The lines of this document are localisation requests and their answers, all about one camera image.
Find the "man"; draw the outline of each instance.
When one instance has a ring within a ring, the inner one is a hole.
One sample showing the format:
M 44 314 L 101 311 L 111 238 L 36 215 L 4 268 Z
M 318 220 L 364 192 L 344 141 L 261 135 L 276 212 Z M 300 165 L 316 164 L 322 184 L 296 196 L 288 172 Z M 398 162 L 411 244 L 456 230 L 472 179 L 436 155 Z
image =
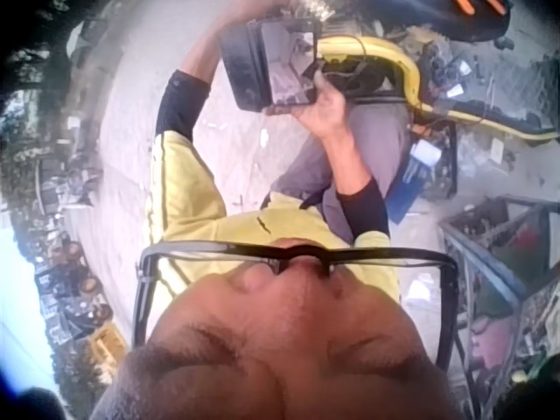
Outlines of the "man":
M 353 132 L 343 95 L 318 73 L 317 103 L 292 110 L 315 139 L 261 212 L 229 218 L 193 147 L 219 34 L 287 3 L 234 2 L 171 77 L 153 148 L 151 243 L 389 245 L 383 195 L 405 144 L 406 112 L 379 110 L 369 117 L 376 130 Z M 386 155 L 362 156 L 368 145 L 357 136 Z M 325 272 L 301 256 L 278 272 L 223 261 L 162 261 L 159 270 L 148 342 L 128 355 L 94 418 L 455 418 L 445 378 L 399 306 L 391 268 Z

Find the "sky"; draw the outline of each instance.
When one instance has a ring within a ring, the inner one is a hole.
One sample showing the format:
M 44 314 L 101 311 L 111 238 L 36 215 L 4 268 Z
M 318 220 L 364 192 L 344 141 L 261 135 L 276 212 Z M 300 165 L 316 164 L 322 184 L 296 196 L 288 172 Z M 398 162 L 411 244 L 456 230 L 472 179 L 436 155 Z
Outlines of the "sky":
M 34 268 L 18 251 L 10 228 L 0 228 L 0 365 L 16 393 L 31 387 L 58 394 L 51 348 L 39 311 Z

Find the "eyeglasses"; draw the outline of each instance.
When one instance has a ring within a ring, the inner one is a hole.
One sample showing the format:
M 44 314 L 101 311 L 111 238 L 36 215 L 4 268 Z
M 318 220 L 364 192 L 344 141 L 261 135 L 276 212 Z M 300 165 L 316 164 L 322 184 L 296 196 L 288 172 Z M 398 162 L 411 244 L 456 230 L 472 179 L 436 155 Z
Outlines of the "eyeglasses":
M 325 273 L 336 267 L 382 266 L 402 269 L 437 268 L 441 290 L 441 329 L 435 364 L 447 371 L 452 356 L 453 336 L 457 326 L 459 305 L 458 265 L 447 255 L 422 249 L 408 248 L 352 248 L 329 250 L 314 246 L 273 248 L 213 241 L 161 242 L 147 248 L 140 259 L 138 288 L 133 318 L 132 346 L 138 348 L 146 341 L 146 331 L 151 307 L 158 284 L 158 263 L 161 258 L 187 263 L 224 263 L 233 268 L 236 264 L 265 263 L 279 275 L 289 267 L 290 261 L 309 256 L 316 258 Z

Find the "paved ground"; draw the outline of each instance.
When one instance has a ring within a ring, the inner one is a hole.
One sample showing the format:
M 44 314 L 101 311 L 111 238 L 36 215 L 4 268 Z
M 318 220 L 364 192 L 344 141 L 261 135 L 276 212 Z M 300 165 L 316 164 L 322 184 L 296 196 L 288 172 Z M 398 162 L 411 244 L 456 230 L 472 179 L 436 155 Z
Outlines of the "paved ground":
M 67 215 L 104 283 L 115 322 L 126 338 L 136 291 L 135 265 L 144 247 L 145 186 L 159 100 L 172 71 L 227 0 L 129 1 L 136 1 L 135 7 L 119 24 L 119 36 L 101 47 L 123 52 L 100 111 L 104 180 L 95 208 Z M 268 138 L 265 147 L 263 137 Z M 306 133 L 289 117 L 269 119 L 240 111 L 224 69 L 219 68 L 195 130 L 195 143 L 213 170 L 230 214 L 258 208 L 270 183 L 288 167 L 305 139 Z M 414 214 L 400 227 L 392 227 L 395 245 L 440 249 L 440 218 L 485 196 L 515 193 L 560 199 L 557 143 L 530 149 L 508 140 L 516 153 L 511 173 L 488 161 L 489 143 L 484 136 L 463 144 L 458 197 L 438 206 L 419 200 Z M 403 281 L 405 293 L 411 280 Z

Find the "yellow shirt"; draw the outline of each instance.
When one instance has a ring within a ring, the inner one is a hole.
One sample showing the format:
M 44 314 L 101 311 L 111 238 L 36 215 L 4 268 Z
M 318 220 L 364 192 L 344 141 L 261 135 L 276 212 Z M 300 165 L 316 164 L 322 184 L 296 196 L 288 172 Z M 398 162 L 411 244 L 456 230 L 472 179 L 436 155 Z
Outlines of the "yellow shirt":
M 146 205 L 148 244 L 161 241 L 219 241 L 268 245 L 282 238 L 303 238 L 328 249 L 350 246 L 333 234 L 315 207 L 301 210 L 302 201 L 272 193 L 260 212 L 228 217 L 213 176 L 190 141 L 167 131 L 158 136 L 152 150 L 151 193 Z M 362 234 L 356 248 L 386 248 L 389 238 L 380 232 Z M 161 260 L 149 330 L 172 299 L 204 275 L 228 272 L 228 262 L 180 262 Z M 350 266 L 365 284 L 399 300 L 396 273 L 390 267 Z

